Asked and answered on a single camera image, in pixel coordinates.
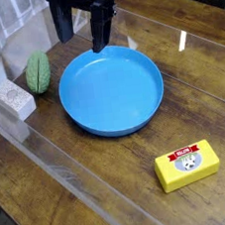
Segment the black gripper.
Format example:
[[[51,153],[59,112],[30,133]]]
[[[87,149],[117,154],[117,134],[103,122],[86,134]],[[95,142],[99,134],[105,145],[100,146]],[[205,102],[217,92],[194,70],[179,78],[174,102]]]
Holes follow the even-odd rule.
[[[46,0],[54,19],[56,34],[62,43],[73,37],[71,9],[90,9],[93,51],[100,53],[109,43],[115,0]]]

